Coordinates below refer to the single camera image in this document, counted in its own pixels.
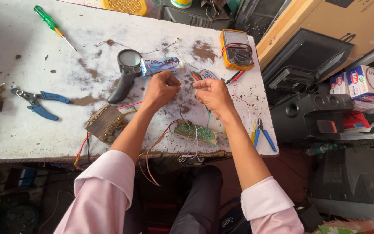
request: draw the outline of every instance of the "left hand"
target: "left hand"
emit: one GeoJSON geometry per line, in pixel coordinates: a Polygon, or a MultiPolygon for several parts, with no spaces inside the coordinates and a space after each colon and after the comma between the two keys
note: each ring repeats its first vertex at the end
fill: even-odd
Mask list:
{"type": "Polygon", "coordinates": [[[181,89],[178,86],[179,82],[171,72],[164,71],[155,74],[148,84],[140,109],[148,109],[155,113],[171,99],[177,99],[177,93],[181,89]]]}

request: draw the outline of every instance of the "pink shirt sleeve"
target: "pink shirt sleeve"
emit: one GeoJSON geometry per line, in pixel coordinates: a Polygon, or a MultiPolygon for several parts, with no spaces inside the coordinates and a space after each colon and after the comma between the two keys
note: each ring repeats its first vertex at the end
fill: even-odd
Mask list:
{"type": "Polygon", "coordinates": [[[134,177],[135,165],[127,154],[117,150],[104,153],[75,179],[76,198],[55,234],[122,233],[134,177]]]}
{"type": "Polygon", "coordinates": [[[273,177],[245,189],[242,211],[255,234],[302,234],[304,227],[294,204],[273,177]]]}
{"type": "MultiPolygon", "coordinates": [[[[56,228],[62,233],[122,233],[131,206],[135,165],[125,153],[111,150],[82,172],[74,184],[76,199],[56,228]]],[[[253,233],[304,232],[292,201],[273,177],[242,192],[242,210],[253,233]]]]}

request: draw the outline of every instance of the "magnifying glass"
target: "magnifying glass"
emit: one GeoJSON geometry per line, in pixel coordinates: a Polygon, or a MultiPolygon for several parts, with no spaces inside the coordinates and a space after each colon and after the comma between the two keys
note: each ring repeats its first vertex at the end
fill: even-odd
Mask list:
{"type": "Polygon", "coordinates": [[[121,77],[115,90],[109,95],[107,102],[117,104],[128,96],[134,79],[142,75],[140,66],[141,54],[135,50],[125,49],[118,53],[118,65],[121,77]]]}

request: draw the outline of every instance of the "cardboard box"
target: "cardboard box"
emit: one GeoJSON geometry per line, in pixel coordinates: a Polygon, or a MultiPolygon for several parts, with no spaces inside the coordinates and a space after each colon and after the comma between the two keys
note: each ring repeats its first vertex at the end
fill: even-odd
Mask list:
{"type": "Polygon", "coordinates": [[[345,72],[335,74],[330,78],[330,94],[348,94],[349,83],[345,72]]]}
{"type": "Polygon", "coordinates": [[[170,71],[174,75],[186,72],[183,62],[176,57],[142,58],[140,65],[144,76],[153,76],[163,71],[170,71]]]}
{"type": "MultiPolygon", "coordinates": [[[[349,94],[349,82],[346,72],[340,72],[330,78],[330,94],[349,94]]],[[[353,100],[354,110],[366,111],[374,108],[374,104],[353,100]]]]}
{"type": "Polygon", "coordinates": [[[374,49],[374,0],[291,1],[256,46],[261,70],[300,28],[354,44],[348,59],[323,81],[374,49]]]}
{"type": "Polygon", "coordinates": [[[361,111],[361,112],[374,108],[374,104],[371,104],[368,102],[357,101],[357,100],[353,101],[353,105],[355,107],[354,110],[361,111]]]}
{"type": "Polygon", "coordinates": [[[360,65],[346,75],[351,99],[374,104],[374,68],[360,65]]]}

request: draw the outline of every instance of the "magnifying glass lens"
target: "magnifying glass lens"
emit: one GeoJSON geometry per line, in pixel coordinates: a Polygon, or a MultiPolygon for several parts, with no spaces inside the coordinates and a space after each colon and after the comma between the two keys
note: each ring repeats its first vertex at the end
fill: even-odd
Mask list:
{"type": "Polygon", "coordinates": [[[138,53],[133,51],[125,51],[119,55],[119,61],[126,66],[135,66],[141,62],[141,57],[138,53]]]}

